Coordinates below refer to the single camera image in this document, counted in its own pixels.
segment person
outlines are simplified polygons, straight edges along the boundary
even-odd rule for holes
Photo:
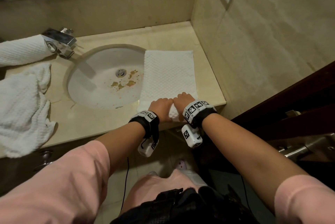
[[[169,122],[172,104],[180,120],[194,98],[183,92],[149,107],[160,123]],[[309,176],[265,141],[212,112],[202,128],[248,181],[278,223],[335,223],[335,192]],[[0,198],[0,223],[93,223],[107,194],[107,182],[138,147],[146,130],[137,121],[69,151],[30,180]],[[199,186],[176,169],[167,179],[149,174],[129,192],[112,223],[256,223],[231,196]]]

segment faucet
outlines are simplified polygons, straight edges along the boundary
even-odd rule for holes
[[[48,28],[42,33],[42,36],[48,48],[58,53],[60,57],[69,59],[74,53],[71,47],[77,42],[76,38],[71,35],[72,33],[72,29],[65,27],[60,31]]]

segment pink shirt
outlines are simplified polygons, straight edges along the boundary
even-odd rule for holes
[[[99,141],[78,147],[0,198],[0,223],[93,223],[106,198],[109,156]],[[167,179],[147,175],[131,189],[122,212],[173,188],[198,189],[178,170]],[[335,192],[297,175],[275,196],[279,223],[335,223]]]

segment black harness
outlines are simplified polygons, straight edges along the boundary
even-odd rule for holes
[[[224,196],[208,186],[198,193],[193,188],[161,192],[155,200],[130,209],[111,224],[259,224],[229,185],[228,189],[229,194]]]

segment beige marble countertop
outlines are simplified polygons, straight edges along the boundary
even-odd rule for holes
[[[73,102],[64,88],[63,81],[69,66],[91,49],[108,44],[132,44],[147,50],[193,50],[195,80],[199,99],[204,99],[214,106],[226,104],[212,68],[191,23],[188,21],[78,37],[74,49],[75,54],[70,60],[59,56],[51,56],[46,59],[51,62],[51,83],[45,95],[51,102],[50,120],[56,121],[57,125],[54,134],[43,147],[108,132],[126,124],[129,118],[136,114],[138,101],[113,110],[90,109]],[[6,72],[6,77],[19,73],[35,64],[10,68]],[[169,125],[162,125],[160,129],[163,130],[180,124],[173,122]],[[3,149],[0,149],[0,157],[3,156],[5,156]]]

